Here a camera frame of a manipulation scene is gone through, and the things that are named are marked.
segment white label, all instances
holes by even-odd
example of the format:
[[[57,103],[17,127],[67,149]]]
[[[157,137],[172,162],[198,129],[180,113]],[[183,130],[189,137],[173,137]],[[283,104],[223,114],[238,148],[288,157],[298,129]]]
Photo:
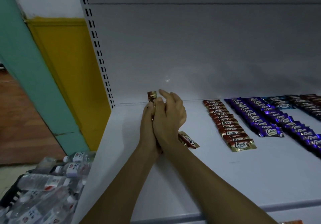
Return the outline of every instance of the white label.
[[[66,176],[67,177],[78,177],[77,170],[79,168],[80,164],[79,163],[70,163],[67,171],[66,171]]]
[[[42,224],[55,224],[55,223],[61,223],[63,220],[60,219],[53,210],[50,211],[50,216],[48,219],[46,219]]]
[[[60,176],[52,176],[50,179],[48,179],[46,185],[45,185],[45,190],[53,190],[58,186],[59,180],[62,177]]]
[[[37,207],[32,207],[30,210],[28,210],[25,214],[23,214],[19,219],[19,224],[34,224],[36,221],[38,221],[40,218],[42,218],[40,212],[38,211]]]
[[[77,152],[75,156],[73,157],[73,162],[80,162],[82,161],[84,152]]]

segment slotted shelf upright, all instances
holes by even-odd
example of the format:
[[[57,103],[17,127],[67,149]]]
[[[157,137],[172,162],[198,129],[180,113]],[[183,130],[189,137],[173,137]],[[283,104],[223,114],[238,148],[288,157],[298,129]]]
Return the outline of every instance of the slotted shelf upright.
[[[289,136],[231,152],[204,99],[321,94],[321,0],[80,0],[112,113],[76,209],[78,223],[134,151],[147,92],[183,100],[192,152],[277,221],[321,220],[321,161]],[[321,133],[321,122],[286,110]],[[137,200],[134,223],[204,222],[164,156]]]

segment floor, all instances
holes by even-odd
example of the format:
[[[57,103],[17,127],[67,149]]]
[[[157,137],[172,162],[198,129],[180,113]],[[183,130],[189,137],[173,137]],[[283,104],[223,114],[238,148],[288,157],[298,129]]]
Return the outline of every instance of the floor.
[[[14,184],[17,178],[26,171],[34,169],[36,165],[3,166],[0,167],[0,199]]]
[[[60,160],[65,153],[18,82],[0,70],[0,165],[38,163],[45,156]]]

